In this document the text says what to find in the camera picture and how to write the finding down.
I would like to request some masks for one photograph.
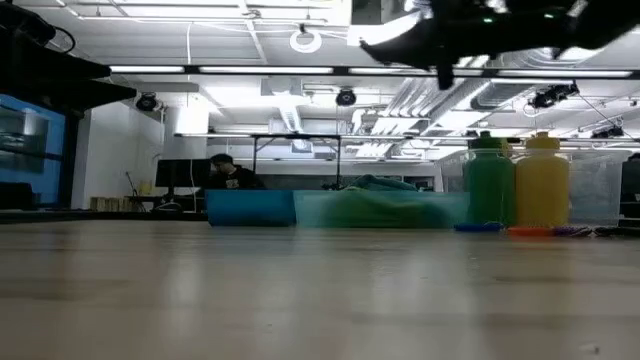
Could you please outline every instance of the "ceiling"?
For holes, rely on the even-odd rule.
[[[78,42],[74,54],[103,64],[378,66],[358,47],[347,45],[351,21],[351,1],[348,0],[15,0],[14,3],[70,31]],[[256,12],[259,12],[259,18],[249,20],[247,14],[256,17]],[[98,16],[111,20],[96,19]],[[165,21],[123,20],[125,17],[156,17],[156,20],[164,18]],[[178,21],[178,17],[209,17],[209,21],[214,22],[192,23]],[[315,21],[315,25],[308,28],[318,31],[322,39],[322,45],[313,53],[299,52],[290,46],[291,36],[298,29],[297,23],[305,20]],[[68,46],[62,36],[56,38],[55,43],[60,48]],[[574,61],[569,66],[637,69],[640,58],[634,54],[639,52],[640,33],[633,31],[595,55]],[[513,59],[519,57],[506,54],[486,66],[508,67]],[[536,64],[525,61],[519,66]],[[259,76],[145,75],[114,81],[127,81],[133,85],[139,82],[197,83],[211,95],[220,110],[212,113],[210,125],[227,130],[235,126],[241,130],[251,129],[252,125],[266,126],[270,119],[279,118],[279,109],[268,99],[261,99],[262,79]],[[441,109],[438,119],[454,117],[458,119],[458,126],[465,125],[461,129],[477,127],[481,121],[483,126],[500,136],[530,135],[536,128],[550,130],[556,135],[572,135],[577,134],[581,126],[601,121],[603,115],[624,114],[625,130],[640,137],[640,111],[631,106],[634,98],[640,99],[638,81],[578,81],[584,98],[574,96],[551,110],[535,114],[525,107],[527,96],[545,85],[531,84],[525,86],[526,91],[504,101],[484,116],[462,111],[468,110],[462,104],[465,99],[462,95],[466,94],[466,88],[473,90],[471,85],[474,84],[470,82],[459,82],[456,90],[444,94],[438,94],[437,89],[428,84],[421,84],[417,91],[433,93],[433,96],[429,95],[432,102],[429,116],[434,115],[434,109]],[[381,77],[302,77],[302,86],[304,101],[298,106],[302,121],[325,120],[328,129],[335,129],[336,120],[352,121],[356,108],[385,109],[394,99],[398,101],[408,87],[405,79]],[[498,85],[478,83],[474,86],[482,86],[481,91],[486,91]],[[355,108],[336,107],[334,99],[341,87],[355,90],[358,96]],[[447,101],[449,104],[445,107],[443,104]],[[412,128],[417,120],[395,121],[412,122],[413,125],[407,127]]]

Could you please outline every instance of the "computer monitor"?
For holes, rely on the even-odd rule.
[[[156,186],[168,187],[202,187],[211,176],[209,159],[193,160],[160,160],[156,171]]]

